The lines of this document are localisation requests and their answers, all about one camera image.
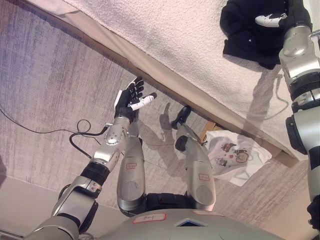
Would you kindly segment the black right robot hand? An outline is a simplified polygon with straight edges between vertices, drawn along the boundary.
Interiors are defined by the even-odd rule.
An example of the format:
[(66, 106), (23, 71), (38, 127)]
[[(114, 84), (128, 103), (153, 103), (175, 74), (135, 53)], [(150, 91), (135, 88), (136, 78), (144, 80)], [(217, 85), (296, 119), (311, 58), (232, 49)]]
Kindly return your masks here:
[(255, 18), (255, 23), (266, 28), (307, 26), (312, 30), (311, 17), (302, 0), (284, 0), (283, 4), (283, 11), (259, 15)]

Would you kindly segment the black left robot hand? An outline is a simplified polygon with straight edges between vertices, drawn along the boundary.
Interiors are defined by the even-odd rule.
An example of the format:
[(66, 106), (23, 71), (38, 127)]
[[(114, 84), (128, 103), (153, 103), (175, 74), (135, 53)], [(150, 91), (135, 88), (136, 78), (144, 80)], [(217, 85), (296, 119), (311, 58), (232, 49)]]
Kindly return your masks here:
[(126, 89), (119, 90), (114, 102), (114, 117), (127, 118), (133, 122), (138, 117), (139, 109), (150, 104), (157, 97), (155, 92), (144, 96), (143, 90), (144, 81), (141, 76), (132, 80)]

